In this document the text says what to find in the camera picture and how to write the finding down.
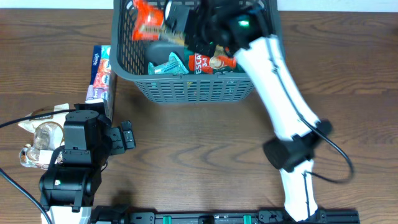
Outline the grey plastic lattice basket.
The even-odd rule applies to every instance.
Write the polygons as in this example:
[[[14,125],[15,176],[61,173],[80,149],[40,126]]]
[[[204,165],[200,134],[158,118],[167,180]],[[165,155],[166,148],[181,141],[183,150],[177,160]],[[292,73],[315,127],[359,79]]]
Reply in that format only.
[[[181,45],[165,40],[131,40],[137,10],[132,0],[114,0],[110,64],[120,78],[134,82],[155,103],[198,103],[239,101],[252,92],[253,83],[243,73],[149,75],[154,66],[169,61],[170,53],[184,64]]]

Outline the green snack multipack bag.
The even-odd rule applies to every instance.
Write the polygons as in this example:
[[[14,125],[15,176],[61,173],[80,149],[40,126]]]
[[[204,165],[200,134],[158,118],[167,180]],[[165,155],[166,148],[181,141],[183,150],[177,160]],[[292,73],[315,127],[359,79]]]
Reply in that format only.
[[[188,73],[194,75],[244,72],[235,58],[229,58],[225,55],[209,57],[188,49],[184,49],[184,65]]]

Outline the mint wet wipes pack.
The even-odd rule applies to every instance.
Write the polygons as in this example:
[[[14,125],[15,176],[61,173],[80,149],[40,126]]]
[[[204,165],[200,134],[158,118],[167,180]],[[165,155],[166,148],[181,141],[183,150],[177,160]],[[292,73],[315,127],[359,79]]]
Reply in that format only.
[[[180,60],[177,54],[170,53],[169,61],[161,65],[154,66],[153,63],[148,63],[148,74],[149,75],[162,75],[162,74],[188,74],[189,71],[184,66],[183,62]]]

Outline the tissue pocket packs bundle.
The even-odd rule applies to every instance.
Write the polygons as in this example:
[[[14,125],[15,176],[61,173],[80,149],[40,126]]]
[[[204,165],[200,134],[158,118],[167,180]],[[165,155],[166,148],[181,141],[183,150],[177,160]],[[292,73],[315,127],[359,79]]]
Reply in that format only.
[[[110,64],[110,45],[95,45],[91,64],[91,80],[85,103],[103,103],[106,116],[113,119],[116,74]]]

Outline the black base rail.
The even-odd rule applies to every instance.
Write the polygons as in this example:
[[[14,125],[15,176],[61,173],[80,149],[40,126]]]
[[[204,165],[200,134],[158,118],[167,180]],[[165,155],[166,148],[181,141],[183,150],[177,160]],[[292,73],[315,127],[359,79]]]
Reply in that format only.
[[[133,212],[127,205],[97,206],[91,224],[285,224],[296,223],[282,208],[249,212],[157,213]],[[303,223],[360,224],[356,210],[320,209]]]

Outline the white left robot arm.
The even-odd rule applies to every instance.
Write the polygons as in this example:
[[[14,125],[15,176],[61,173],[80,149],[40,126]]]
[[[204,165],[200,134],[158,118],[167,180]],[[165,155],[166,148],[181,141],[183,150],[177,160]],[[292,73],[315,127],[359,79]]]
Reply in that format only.
[[[64,144],[39,181],[44,223],[89,223],[110,156],[134,149],[132,123],[113,126],[104,104],[77,104],[65,116]]]

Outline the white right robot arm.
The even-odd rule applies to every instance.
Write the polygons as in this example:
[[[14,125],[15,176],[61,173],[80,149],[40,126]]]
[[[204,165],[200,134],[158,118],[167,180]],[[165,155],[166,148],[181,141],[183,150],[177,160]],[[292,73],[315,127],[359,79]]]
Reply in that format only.
[[[196,8],[167,1],[165,24],[192,52],[224,53],[242,67],[266,107],[275,138],[264,145],[279,170],[284,208],[296,222],[307,221],[318,209],[310,172],[321,130],[330,130],[301,96],[287,68],[269,6],[238,1],[202,1]]]

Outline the red spaghetti packet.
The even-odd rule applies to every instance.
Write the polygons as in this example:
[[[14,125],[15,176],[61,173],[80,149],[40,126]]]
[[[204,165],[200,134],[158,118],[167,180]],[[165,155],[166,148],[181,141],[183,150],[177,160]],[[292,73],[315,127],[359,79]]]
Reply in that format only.
[[[165,24],[164,13],[147,1],[133,0],[137,10],[136,21],[132,29],[131,40],[165,40],[178,45],[185,45],[185,34],[174,31]]]

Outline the beige bread bag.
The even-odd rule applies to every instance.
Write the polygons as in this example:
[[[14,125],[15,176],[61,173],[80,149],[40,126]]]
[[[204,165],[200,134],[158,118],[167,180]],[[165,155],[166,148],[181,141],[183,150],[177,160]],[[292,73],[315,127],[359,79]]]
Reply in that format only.
[[[47,170],[53,151],[65,144],[63,125],[67,112],[45,115],[18,122],[18,126],[34,134],[32,144],[26,144],[19,153],[24,167]]]

